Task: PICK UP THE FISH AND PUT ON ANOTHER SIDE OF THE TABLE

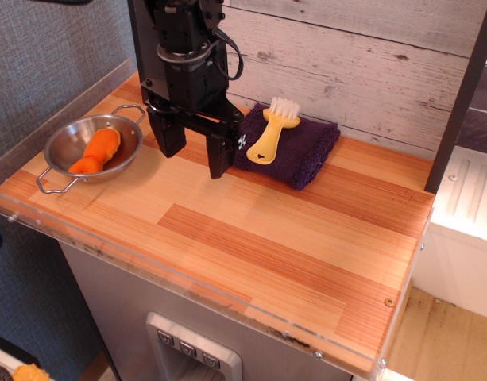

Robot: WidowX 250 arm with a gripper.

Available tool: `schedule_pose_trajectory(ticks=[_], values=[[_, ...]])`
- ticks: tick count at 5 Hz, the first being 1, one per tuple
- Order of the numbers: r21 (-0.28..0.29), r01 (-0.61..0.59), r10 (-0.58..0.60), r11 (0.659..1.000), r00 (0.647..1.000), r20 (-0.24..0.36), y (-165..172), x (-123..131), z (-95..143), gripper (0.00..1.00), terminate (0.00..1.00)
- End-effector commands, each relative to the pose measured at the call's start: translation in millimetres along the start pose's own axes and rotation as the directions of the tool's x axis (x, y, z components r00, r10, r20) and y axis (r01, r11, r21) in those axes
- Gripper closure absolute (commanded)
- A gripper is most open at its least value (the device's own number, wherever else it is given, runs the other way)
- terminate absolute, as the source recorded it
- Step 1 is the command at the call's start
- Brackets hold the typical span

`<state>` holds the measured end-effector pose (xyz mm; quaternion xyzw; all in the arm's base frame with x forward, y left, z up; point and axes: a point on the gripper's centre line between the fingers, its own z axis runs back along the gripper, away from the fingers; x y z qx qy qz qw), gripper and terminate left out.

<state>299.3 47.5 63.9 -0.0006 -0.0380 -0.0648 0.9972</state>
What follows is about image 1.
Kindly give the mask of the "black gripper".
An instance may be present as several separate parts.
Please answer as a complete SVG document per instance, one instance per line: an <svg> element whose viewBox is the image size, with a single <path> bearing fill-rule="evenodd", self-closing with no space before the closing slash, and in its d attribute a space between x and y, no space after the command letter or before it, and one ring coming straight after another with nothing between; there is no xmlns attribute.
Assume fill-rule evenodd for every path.
<svg viewBox="0 0 487 381"><path fill-rule="evenodd" d="M164 64L168 100L154 93L145 100L149 123L160 151L171 158L187 141L185 130L204 135L212 179L234 165L242 114L227 99L229 83L238 79L243 59L231 39L202 39L185 53L158 44Z"/></svg>

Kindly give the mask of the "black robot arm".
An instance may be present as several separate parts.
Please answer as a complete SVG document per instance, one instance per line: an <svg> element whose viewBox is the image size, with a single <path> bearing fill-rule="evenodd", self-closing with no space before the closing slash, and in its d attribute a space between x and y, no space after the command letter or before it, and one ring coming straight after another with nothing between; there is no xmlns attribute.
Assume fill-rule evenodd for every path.
<svg viewBox="0 0 487 381"><path fill-rule="evenodd" d="M136 13L134 42L143 100L160 150L182 150L186 129L205 136L211 178L234 164L244 144L243 115L226 97L244 62L230 75L227 49L238 46L220 28L220 1L145 1L150 20Z"/></svg>

